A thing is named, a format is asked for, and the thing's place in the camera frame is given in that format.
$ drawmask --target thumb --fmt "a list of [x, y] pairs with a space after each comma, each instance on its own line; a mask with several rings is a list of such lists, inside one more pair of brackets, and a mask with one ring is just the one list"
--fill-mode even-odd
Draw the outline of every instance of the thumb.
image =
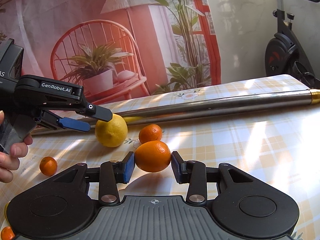
[[0, 125], [3, 123], [4, 120], [4, 112], [0, 111]]

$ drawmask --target gray ribbed plate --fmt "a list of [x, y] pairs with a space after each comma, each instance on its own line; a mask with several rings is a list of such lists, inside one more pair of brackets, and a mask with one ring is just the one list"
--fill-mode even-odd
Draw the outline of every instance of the gray ribbed plate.
[[[22, 236], [17, 240], [26, 240]], [[94, 222], [67, 240], [240, 240], [217, 226], [207, 210], [180, 196], [128, 196], [104, 207]]]

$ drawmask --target screw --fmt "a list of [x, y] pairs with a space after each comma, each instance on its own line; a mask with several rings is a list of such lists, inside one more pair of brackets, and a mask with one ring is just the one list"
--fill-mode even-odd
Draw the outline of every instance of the screw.
[[202, 195], [191, 195], [189, 197], [189, 200], [195, 203], [200, 203], [202, 201], [204, 201], [204, 196]]
[[117, 200], [117, 197], [114, 195], [103, 195], [101, 200], [106, 203], [112, 203]]

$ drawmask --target large orange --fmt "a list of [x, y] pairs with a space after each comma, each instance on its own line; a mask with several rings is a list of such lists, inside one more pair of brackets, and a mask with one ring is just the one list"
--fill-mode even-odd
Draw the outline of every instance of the large orange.
[[11, 227], [5, 227], [1, 231], [1, 240], [11, 240], [14, 239], [15, 235]]
[[39, 165], [40, 171], [46, 176], [52, 176], [57, 172], [58, 164], [52, 157], [44, 157]]
[[150, 141], [136, 149], [134, 159], [139, 169], [146, 172], [158, 172], [170, 164], [171, 152], [164, 142]]
[[144, 144], [150, 141], [160, 141], [162, 138], [162, 130], [159, 125], [149, 124], [142, 128], [139, 133], [139, 141]]

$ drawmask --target table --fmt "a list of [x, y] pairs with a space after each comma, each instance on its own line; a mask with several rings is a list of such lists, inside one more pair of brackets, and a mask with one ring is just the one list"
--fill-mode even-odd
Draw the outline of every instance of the table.
[[[237, 95], [307, 89], [288, 75], [233, 82], [195, 90], [173, 92], [146, 98], [130, 99], [104, 105], [114, 113], [140, 107], [176, 104]], [[72, 112], [64, 116], [80, 118]], [[159, 124], [163, 139], [171, 151], [177, 150], [184, 160], [198, 160], [208, 167], [230, 163], [273, 187], [290, 195], [299, 205], [300, 218], [294, 239], [320, 239], [320, 154], [318, 127], [320, 107], [302, 106], [265, 112], [208, 117]], [[22, 191], [40, 183], [46, 177], [39, 171], [39, 162], [52, 156], [58, 162], [58, 172], [85, 162], [99, 167], [109, 160], [122, 160], [139, 146], [138, 134], [143, 126], [129, 126], [128, 138], [118, 148], [100, 145], [91, 131], [37, 136], [27, 157], [21, 159], [10, 184], [0, 184], [0, 222], [4, 205]], [[169, 166], [158, 173], [146, 173], [135, 168], [127, 185], [118, 185], [119, 195], [182, 195], [187, 184], [175, 182]], [[208, 198], [217, 195], [216, 185], [208, 184]], [[89, 196], [97, 199], [98, 185], [92, 183]]]

